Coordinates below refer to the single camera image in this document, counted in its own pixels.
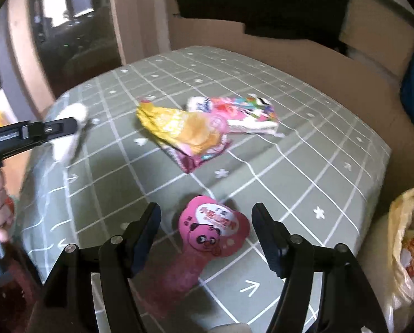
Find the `pink panda wrapper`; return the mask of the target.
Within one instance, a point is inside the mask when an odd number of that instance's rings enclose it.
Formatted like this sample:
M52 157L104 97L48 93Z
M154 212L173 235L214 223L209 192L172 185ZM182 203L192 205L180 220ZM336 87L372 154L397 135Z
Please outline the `pink panda wrapper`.
M199 195L181 213L178 232L181 253L152 278L142 296L144 308L158 318L163 318L199 282L209 262L242 248L250 223L243 213Z

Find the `yellow snack wrapper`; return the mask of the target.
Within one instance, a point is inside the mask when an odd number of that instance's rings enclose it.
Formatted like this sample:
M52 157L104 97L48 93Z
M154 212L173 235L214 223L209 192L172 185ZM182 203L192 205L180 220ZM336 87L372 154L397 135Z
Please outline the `yellow snack wrapper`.
M152 102L143 101L138 106L136 115L143 127L159 141L190 157L207 152L222 139L222 134L210 125L210 120L204 113L159 107Z

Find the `black hanging cloth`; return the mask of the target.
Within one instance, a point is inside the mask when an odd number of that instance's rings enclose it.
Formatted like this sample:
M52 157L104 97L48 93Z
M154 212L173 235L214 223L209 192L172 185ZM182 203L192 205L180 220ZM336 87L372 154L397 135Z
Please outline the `black hanging cloth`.
M187 19L240 22L247 35L311 40L341 54L340 34L350 0L176 0Z

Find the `yellow plastic bin liner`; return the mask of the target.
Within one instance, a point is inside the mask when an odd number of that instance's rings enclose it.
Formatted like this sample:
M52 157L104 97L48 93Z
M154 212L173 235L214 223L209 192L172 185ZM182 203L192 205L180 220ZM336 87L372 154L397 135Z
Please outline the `yellow plastic bin liner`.
M396 198L388 212L385 318L402 332L414 318L414 188Z

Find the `white tissue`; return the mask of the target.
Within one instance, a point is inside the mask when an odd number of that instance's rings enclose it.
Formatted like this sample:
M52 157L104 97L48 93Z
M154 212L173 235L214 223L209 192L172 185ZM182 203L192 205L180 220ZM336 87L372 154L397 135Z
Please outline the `white tissue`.
M68 166L76 155L82 131L88 122L88 108L82 103L73 103L65 107L56 117L57 120L66 120L65 135L54 138L52 157L64 167Z

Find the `colourful pink snack packet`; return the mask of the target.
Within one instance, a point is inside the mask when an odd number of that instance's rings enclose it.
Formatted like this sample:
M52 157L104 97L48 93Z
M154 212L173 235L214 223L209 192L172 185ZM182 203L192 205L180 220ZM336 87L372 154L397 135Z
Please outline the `colourful pink snack packet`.
M267 134L278 130L273 105L255 94L242 97L193 96L187 101L188 112L206 113L213 126L227 134Z

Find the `green checked tablecloth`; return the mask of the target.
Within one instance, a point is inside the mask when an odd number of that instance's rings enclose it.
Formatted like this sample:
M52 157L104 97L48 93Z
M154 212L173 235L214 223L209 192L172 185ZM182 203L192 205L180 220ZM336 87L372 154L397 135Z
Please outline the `green checked tablecloth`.
M251 97L271 105L271 135L234 135L230 147L185 173L137 118L138 104L185 108L194 96ZM140 300L153 277L182 252L177 221L204 195L250 216L262 202L272 218L311 244L343 243L357 252L382 188L391 148L328 95L270 65L214 47L187 47L94 77L63 93L46 112L55 120L75 103L88 123L72 161L46 143L33 149L16 218L16 236L41 280L51 281L34 315L37 332L76 332L80 314L108 332L101 278L75 298L70 268L53 269L62 250L98 247L139 220L151 202L162 210L148 266L130 286Z

